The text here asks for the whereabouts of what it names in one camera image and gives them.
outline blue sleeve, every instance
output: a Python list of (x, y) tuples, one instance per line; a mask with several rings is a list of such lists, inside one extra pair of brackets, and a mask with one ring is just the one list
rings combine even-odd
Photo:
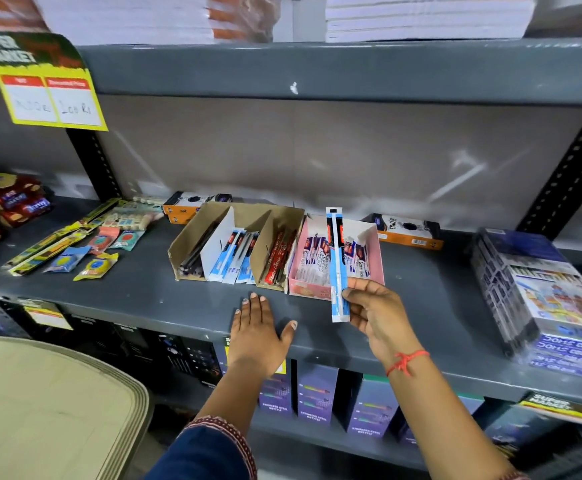
[(191, 422), (144, 477), (145, 480), (254, 480), (246, 439), (217, 417)]

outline gray shelf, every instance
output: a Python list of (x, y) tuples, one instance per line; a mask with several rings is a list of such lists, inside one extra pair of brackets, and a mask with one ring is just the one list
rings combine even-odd
[[(24, 225), (0, 247), (0, 264), (55, 228), (77, 220), (96, 202), (56, 200), (50, 214)], [(162, 219), (100, 280), (73, 282), (78, 272), (15, 278), (0, 272), (0, 297), (46, 299), (67, 312), (185, 337), (216, 341), (229, 333), (248, 285), (176, 282), (167, 248), (182, 227)], [(445, 233), (442, 251), (382, 244), (386, 285), (403, 299), (423, 346), (458, 392), (519, 401), (529, 390), (582, 402), (582, 378), (511, 362), (463, 250), (468, 235)], [(368, 374), (383, 374), (364, 335), (331, 323), (328, 301), (257, 290), (271, 301), (278, 326), (299, 322), (289, 357)]]
[(100, 94), (582, 105), (582, 38), (78, 49)]
[[(211, 395), (211, 389), (197, 379), (180, 373), (172, 374), (170, 386), (167, 392), (155, 395), (158, 404), (199, 410)], [(329, 425), (315, 424), (297, 416), (289, 418), (256, 408), (251, 428), (402, 467), (427, 469), (417, 446), (399, 444), (390, 431), (382, 439), (347, 435), (335, 417)]]

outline hand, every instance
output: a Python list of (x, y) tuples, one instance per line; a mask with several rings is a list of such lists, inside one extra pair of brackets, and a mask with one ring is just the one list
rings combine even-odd
[(348, 284), (342, 296), (351, 305), (351, 325), (369, 338), (371, 352), (385, 369), (398, 352), (422, 348), (397, 293), (371, 280), (349, 278)]
[(251, 293), (233, 317), (228, 366), (242, 364), (262, 379), (271, 377), (286, 358), (296, 328), (296, 321), (288, 322), (278, 339), (268, 299)]

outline red packet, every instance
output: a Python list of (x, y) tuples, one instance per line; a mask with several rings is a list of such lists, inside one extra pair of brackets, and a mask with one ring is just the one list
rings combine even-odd
[(96, 256), (103, 253), (117, 239), (119, 234), (119, 227), (100, 227), (97, 230), (97, 235), (88, 243), (91, 246), (89, 253)]

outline beige plastic tray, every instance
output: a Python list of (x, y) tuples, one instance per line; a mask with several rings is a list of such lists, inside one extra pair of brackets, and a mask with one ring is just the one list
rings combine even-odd
[(0, 337), (0, 479), (118, 479), (151, 414), (146, 387), (114, 367)]

